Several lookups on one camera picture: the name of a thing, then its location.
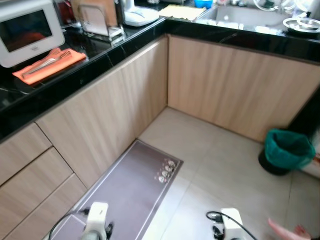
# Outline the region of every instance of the metal tongs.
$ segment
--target metal tongs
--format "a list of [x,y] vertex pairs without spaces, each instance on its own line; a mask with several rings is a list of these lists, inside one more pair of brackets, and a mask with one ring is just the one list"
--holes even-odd
[[22,73],[22,75],[21,75],[22,78],[25,78],[27,75],[33,74],[33,73],[51,65],[51,64],[54,64],[54,63],[60,61],[61,59],[65,59],[65,58],[68,58],[71,56],[70,51],[66,51],[66,52],[62,53],[61,55],[58,55],[60,52],[61,52],[60,49],[53,49],[48,55],[48,57],[50,57],[50,58],[47,57],[48,58],[47,60],[44,59],[44,61],[35,65],[34,67],[29,69],[28,71]]

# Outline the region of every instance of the tiled floor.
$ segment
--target tiled floor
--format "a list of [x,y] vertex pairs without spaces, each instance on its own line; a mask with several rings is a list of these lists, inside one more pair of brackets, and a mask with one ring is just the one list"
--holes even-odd
[[320,235],[319,180],[265,172],[257,159],[261,144],[170,108],[140,139],[184,161],[143,240],[212,240],[205,213],[229,207],[239,209],[259,240],[277,239],[269,217]]

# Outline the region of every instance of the green trash bag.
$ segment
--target green trash bag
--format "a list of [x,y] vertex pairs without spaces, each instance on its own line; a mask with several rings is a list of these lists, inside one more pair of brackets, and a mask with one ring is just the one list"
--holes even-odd
[[307,136],[280,129],[271,129],[265,139],[265,157],[274,166],[283,169],[301,169],[316,155]]

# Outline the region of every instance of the trash can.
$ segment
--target trash can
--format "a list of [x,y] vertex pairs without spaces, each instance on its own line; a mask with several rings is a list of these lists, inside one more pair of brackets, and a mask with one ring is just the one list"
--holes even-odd
[[260,165],[274,175],[285,175],[308,165],[316,155],[307,136],[281,129],[271,129],[266,136]]

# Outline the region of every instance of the drawer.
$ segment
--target drawer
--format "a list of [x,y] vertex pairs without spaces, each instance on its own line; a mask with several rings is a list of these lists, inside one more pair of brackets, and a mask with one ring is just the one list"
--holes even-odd
[[86,187],[73,173],[5,240],[41,240],[53,225],[85,194]]
[[53,147],[0,187],[0,239],[4,238],[71,174]]
[[35,123],[0,144],[0,185],[51,145],[51,142]]

